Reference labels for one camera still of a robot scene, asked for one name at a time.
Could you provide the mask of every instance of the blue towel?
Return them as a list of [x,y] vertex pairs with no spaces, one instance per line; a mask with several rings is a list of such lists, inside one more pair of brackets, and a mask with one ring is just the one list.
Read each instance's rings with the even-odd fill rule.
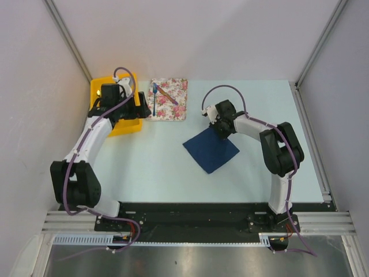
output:
[[212,128],[183,143],[192,158],[208,174],[226,164],[239,151],[229,139],[221,140]]

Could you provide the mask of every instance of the yellow container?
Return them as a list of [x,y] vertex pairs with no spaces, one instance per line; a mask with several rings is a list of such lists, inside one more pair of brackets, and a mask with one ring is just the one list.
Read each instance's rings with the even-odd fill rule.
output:
[[[136,82],[136,90],[134,91],[134,102],[136,106],[140,105],[140,98],[138,97],[138,83],[137,83],[137,76],[135,73],[132,73],[134,77],[134,81]],[[119,74],[119,78],[126,78],[129,77],[129,74]],[[114,80],[112,76],[104,77],[104,78],[97,78],[93,79],[91,81],[91,91],[90,91],[90,109],[92,108],[95,100],[99,97],[99,92],[101,90],[102,84],[114,84]],[[119,136],[121,134],[130,134],[134,132],[141,131],[142,128],[142,119],[130,119],[130,120],[124,120],[120,119],[117,124],[115,124],[115,127],[113,131],[109,134],[110,137],[113,136]]]

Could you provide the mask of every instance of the floral napkin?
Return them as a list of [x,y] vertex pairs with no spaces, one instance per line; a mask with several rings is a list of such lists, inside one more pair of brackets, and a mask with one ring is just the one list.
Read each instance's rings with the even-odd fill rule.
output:
[[187,110],[187,87],[189,81],[182,78],[171,79],[152,79],[147,97],[147,102],[151,112],[154,108],[154,93],[152,85],[156,83],[167,94],[178,102],[178,105],[173,104],[166,96],[162,95],[157,90],[155,100],[155,116],[150,115],[147,120],[150,121],[183,121],[186,119]]

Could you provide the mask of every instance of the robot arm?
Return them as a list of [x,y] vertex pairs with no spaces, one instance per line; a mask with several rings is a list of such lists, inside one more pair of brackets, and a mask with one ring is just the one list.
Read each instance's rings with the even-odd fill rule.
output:
[[[264,162],[272,174],[269,208],[275,215],[286,213],[288,173],[293,171],[293,161],[286,147],[279,146],[281,138],[277,132],[264,124],[248,119],[243,111],[237,113],[229,100],[205,108],[202,115],[209,117],[210,127],[221,139],[226,139],[230,134],[241,133],[261,142]],[[291,124],[284,122],[277,127],[290,144],[299,167],[300,162],[304,160],[304,153]],[[289,202],[288,206],[291,209],[292,203]]]
[[133,97],[120,108],[109,113],[94,124],[107,110],[117,106],[131,96],[131,79],[116,80],[116,84],[103,84],[101,97],[88,113],[84,131],[63,161],[55,161],[50,167],[55,198],[63,204],[63,188],[66,180],[67,167],[75,154],[70,175],[67,180],[67,203],[75,207],[93,208],[96,212],[116,217],[119,202],[110,199],[101,192],[101,185],[93,172],[97,154],[105,139],[120,119],[146,118],[151,114],[143,92],[139,92],[140,105],[136,106]]

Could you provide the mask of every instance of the purple cable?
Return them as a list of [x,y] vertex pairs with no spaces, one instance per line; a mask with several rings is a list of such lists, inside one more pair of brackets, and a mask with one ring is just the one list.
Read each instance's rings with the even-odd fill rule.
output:
[[[138,225],[138,223],[136,222],[136,221],[134,221],[134,220],[131,220],[131,219],[128,219],[128,218],[113,218],[112,216],[107,216],[107,215],[101,215],[100,213],[98,213],[98,212],[95,212],[94,210],[92,210],[92,209],[88,209],[88,212],[90,213],[90,214],[92,214],[92,215],[96,215],[96,216],[102,216],[102,217],[104,217],[104,218],[106,218],[106,219],[112,219],[112,220],[120,220],[120,221],[125,221],[125,222],[131,222],[131,223],[133,223],[133,224],[135,224],[136,225],[136,227],[137,227],[137,234],[136,234],[136,236],[134,237],[134,239],[132,240],[132,241],[130,241],[128,244],[126,244],[125,246],[123,246],[122,248],[120,248],[120,249],[116,249],[115,250],[115,253],[119,253],[119,252],[121,252],[121,251],[124,251],[124,250],[126,250],[128,247],[130,247],[133,243],[135,243],[137,240],[138,240],[138,238],[140,237],[140,234],[141,234],[141,228],[140,228],[140,226]],[[83,251],[80,251],[80,252],[78,252],[78,253],[75,253],[75,254],[71,254],[71,255],[69,255],[69,256],[66,256],[66,257],[64,257],[64,258],[61,258],[61,259],[58,259],[57,261],[65,261],[65,260],[68,260],[68,259],[71,259],[71,258],[75,258],[75,257],[77,257],[77,256],[80,256],[80,255],[82,255],[82,254],[85,254],[85,253],[88,253],[88,252],[92,252],[92,251],[95,251],[95,250],[106,250],[106,247],[94,247],[94,248],[89,248],[89,249],[86,249],[86,250],[83,250]]]
[[[104,112],[101,116],[99,116],[92,124],[91,124],[91,128],[93,128],[102,118],[104,118],[106,115],[108,115],[109,113],[111,113],[111,112],[113,112],[113,111],[115,111],[116,109],[118,109],[118,108],[120,108],[120,107],[122,107],[124,104],[126,104],[132,97],[133,97],[133,95],[134,95],[134,93],[135,93],[135,90],[136,90],[136,82],[135,82],[135,79],[134,79],[134,76],[133,76],[133,74],[131,73],[131,71],[129,71],[128,69],[126,69],[126,68],[123,68],[123,67],[119,67],[119,68],[116,68],[115,70],[114,70],[114,77],[116,77],[116,73],[117,73],[117,71],[119,70],[119,69],[122,69],[122,70],[125,70],[125,71],[127,71],[128,72],[128,74],[130,75],[130,77],[132,78],[132,80],[133,80],[133,92],[131,93],[131,95],[130,96],[128,96],[127,97],[127,99],[125,99],[124,101],[122,101],[121,103],[119,103],[118,105],[116,105],[116,106],[114,106],[113,108],[111,108],[111,109],[109,109],[109,110],[107,110],[106,112]],[[95,211],[93,211],[93,210],[91,210],[91,209],[86,209],[86,208],[84,208],[84,209],[79,209],[78,211],[76,211],[76,212],[71,212],[71,210],[69,210],[69,206],[68,206],[68,203],[67,203],[67,187],[68,187],[68,180],[69,180],[69,175],[70,175],[70,171],[71,171],[71,167],[72,167],[72,165],[73,165],[73,163],[74,163],[74,161],[75,161],[75,159],[76,159],[76,157],[77,157],[77,155],[78,155],[78,153],[79,153],[79,151],[81,150],[81,148],[82,148],[82,146],[83,146],[83,144],[84,144],[84,142],[86,141],[86,139],[87,139],[87,137],[88,137],[88,135],[90,134],[90,132],[91,132],[91,130],[92,129],[88,129],[87,131],[86,131],[86,133],[84,134],[84,136],[82,137],[82,139],[81,139],[81,141],[80,141],[80,143],[79,143],[79,145],[77,146],[77,153],[76,154],[73,154],[73,156],[71,157],[71,159],[70,159],[70,162],[69,162],[69,164],[68,164],[68,166],[67,166],[67,170],[66,170],[66,173],[65,173],[65,178],[64,178],[64,184],[63,184],[63,205],[64,205],[64,209],[65,209],[65,211],[67,212],[67,214],[68,215],[77,215],[77,214],[79,214],[80,212],[82,212],[82,211],[88,211],[88,212],[90,212],[91,214],[93,214],[93,215],[98,215],[98,216],[100,216],[101,214],[98,214],[98,213],[96,213]],[[135,224],[136,226],[137,226],[137,229],[138,229],[138,231],[137,231],[137,235],[135,236],[135,239],[133,239],[130,243],[128,243],[126,246],[124,246],[122,249],[119,249],[119,250],[116,250],[116,252],[120,252],[120,251],[122,251],[122,250],[124,250],[124,249],[126,249],[128,246],[130,246],[131,244],[133,244],[134,242],[136,242],[136,240],[138,239],[138,237],[140,236],[140,232],[141,232],[141,230],[140,230],[140,226],[138,225],[138,223],[136,222],[136,221],[134,221],[134,220],[131,220],[131,219],[126,219],[126,218],[113,218],[113,217],[111,217],[111,216],[105,216],[105,215],[101,215],[102,217],[104,217],[104,218],[107,218],[107,219],[113,219],[113,220],[121,220],[121,221],[125,221],[125,222],[131,222],[131,223],[133,223],[133,224]],[[90,251],[93,251],[93,250],[98,250],[98,249],[105,249],[105,248],[92,248],[92,249],[88,249],[88,250],[85,250],[85,251],[82,251],[82,252],[79,252],[79,253],[76,253],[76,254],[73,254],[73,255],[71,255],[71,256],[68,256],[68,257],[65,257],[65,258],[62,258],[62,259],[60,259],[60,260],[66,260],[66,259],[69,259],[69,258],[72,258],[72,257],[76,257],[76,256],[78,256],[78,255],[80,255],[80,254],[83,254],[83,253],[86,253],[86,252],[90,252]]]
[[269,124],[263,120],[260,120],[260,119],[257,119],[257,118],[252,118],[248,115],[248,112],[246,110],[246,102],[244,100],[244,97],[243,95],[241,94],[241,92],[231,86],[231,85],[217,85],[216,87],[212,88],[204,97],[204,99],[202,100],[202,104],[201,104],[201,110],[204,109],[204,104],[205,104],[205,99],[208,97],[208,95],[214,91],[215,89],[217,88],[222,88],[222,87],[227,87],[227,88],[232,88],[233,90],[235,90],[241,97],[241,100],[242,100],[242,103],[243,103],[243,109],[244,109],[244,114],[246,116],[247,119],[249,120],[252,120],[254,122],[257,122],[257,123],[260,123],[260,124],[263,124],[269,128],[272,128],[274,129],[278,135],[281,137],[282,141],[284,142],[284,144],[286,145],[287,147],[287,150],[288,150],[288,153],[290,154],[291,158],[292,158],[292,161],[293,161],[293,167],[294,167],[294,171],[288,176],[288,190],[287,190],[287,198],[286,198],[286,204],[285,204],[285,207],[286,207],[286,211],[287,211],[287,215],[288,215],[288,219],[293,227],[293,229],[295,230],[295,233],[298,235],[299,239],[301,240],[301,242],[303,243],[303,245],[308,249],[308,251],[306,250],[303,250],[303,249],[288,249],[287,251],[274,251],[273,252],[303,252],[303,253],[308,253],[310,255],[313,255],[314,257],[318,257],[318,255],[309,247],[309,245],[306,243],[306,241],[303,239],[303,237],[301,236],[299,230],[297,229],[297,227],[294,225],[293,223],[293,219],[292,219],[292,216],[291,214],[289,213],[289,207],[288,207],[288,203],[289,203],[289,199],[291,198],[291,192],[292,192],[292,177],[296,174],[297,170],[298,170],[298,164],[297,164],[297,161],[296,161],[296,158],[292,152],[292,149],[291,149],[291,146],[289,145],[287,139],[285,138],[285,136],[282,134],[282,132],[274,125],[272,124]]

